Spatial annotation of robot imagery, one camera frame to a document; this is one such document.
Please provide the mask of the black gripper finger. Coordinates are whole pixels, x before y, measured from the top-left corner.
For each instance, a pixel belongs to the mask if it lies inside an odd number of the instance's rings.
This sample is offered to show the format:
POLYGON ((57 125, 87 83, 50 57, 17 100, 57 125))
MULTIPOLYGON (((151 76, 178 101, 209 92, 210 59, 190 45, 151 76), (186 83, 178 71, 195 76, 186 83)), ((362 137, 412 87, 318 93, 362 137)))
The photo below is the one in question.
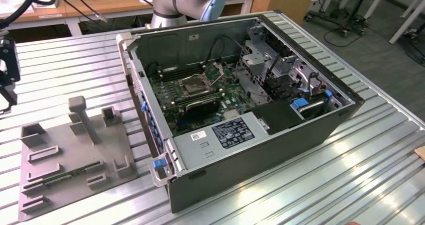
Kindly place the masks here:
POLYGON ((19 81, 19 65, 15 53, 15 42, 10 37, 0 38, 0 95, 7 105, 0 110, 1 114, 10 112, 11 106, 17 104, 14 84, 19 81))

